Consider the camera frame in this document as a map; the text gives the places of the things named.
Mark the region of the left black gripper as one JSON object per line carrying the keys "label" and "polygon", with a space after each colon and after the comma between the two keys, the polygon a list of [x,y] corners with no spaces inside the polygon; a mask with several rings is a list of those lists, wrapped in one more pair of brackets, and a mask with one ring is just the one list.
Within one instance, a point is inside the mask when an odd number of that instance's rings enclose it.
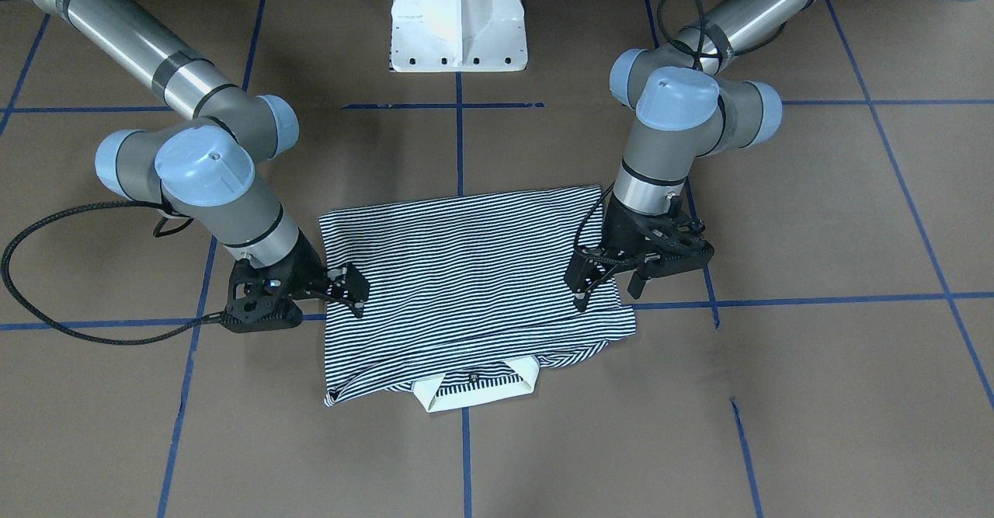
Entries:
{"label": "left black gripper", "polygon": [[576,246],[564,282],[583,313],[594,290],[618,273],[631,271],[627,292],[637,299],[650,280],[703,269],[714,246],[703,236],[705,224],[684,210],[684,197],[670,195],[663,214],[646,216],[628,209],[608,189],[596,248]]}

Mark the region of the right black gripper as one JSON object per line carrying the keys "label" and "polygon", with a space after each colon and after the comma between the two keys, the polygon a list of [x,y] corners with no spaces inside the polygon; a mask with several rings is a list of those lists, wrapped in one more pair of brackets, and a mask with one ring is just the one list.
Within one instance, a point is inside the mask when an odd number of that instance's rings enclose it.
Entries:
{"label": "right black gripper", "polygon": [[235,333],[298,327],[303,312],[295,301],[316,298],[345,306],[355,318],[363,317],[370,284],[354,263],[326,268],[302,232],[287,256],[272,266],[253,267],[246,259],[235,261],[228,277],[224,327]]}

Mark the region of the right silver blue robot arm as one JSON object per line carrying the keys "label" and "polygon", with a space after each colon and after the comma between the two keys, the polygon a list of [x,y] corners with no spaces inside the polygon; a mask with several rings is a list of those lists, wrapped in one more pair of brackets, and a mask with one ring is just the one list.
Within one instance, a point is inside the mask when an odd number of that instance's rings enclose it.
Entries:
{"label": "right silver blue robot arm", "polygon": [[278,96],[250,96],[205,54],[134,0],[14,0],[63,19],[181,117],[159,131],[109,134],[95,154],[99,181],[116,202],[58,211],[19,232],[4,249],[2,281],[36,319],[92,341],[47,316],[20,292],[13,255],[29,235],[86,211],[152,209],[179,228],[200,223],[234,257],[226,305],[184,325],[220,324],[248,333],[302,323],[299,300],[319,299],[361,317],[370,285],[352,263],[326,266],[256,166],[298,141],[298,118]]}

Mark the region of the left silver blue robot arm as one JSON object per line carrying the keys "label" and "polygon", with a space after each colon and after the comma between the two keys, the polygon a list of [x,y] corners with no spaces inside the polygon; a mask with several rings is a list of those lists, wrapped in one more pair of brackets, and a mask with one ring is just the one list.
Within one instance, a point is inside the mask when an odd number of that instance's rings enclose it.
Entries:
{"label": "left silver blue robot arm", "polygon": [[[656,12],[668,1],[660,0]],[[660,47],[626,50],[610,70],[610,92],[633,110],[634,122],[617,177],[596,201],[603,209],[600,241],[575,242],[565,271],[579,311],[618,273],[631,273],[627,290],[639,298],[650,280],[709,264],[714,246],[705,224],[682,199],[693,161],[759,145],[784,117],[773,87],[728,82],[721,70],[771,43],[792,16],[819,0],[724,0],[713,9],[692,1],[693,22],[671,33],[657,18]]]}

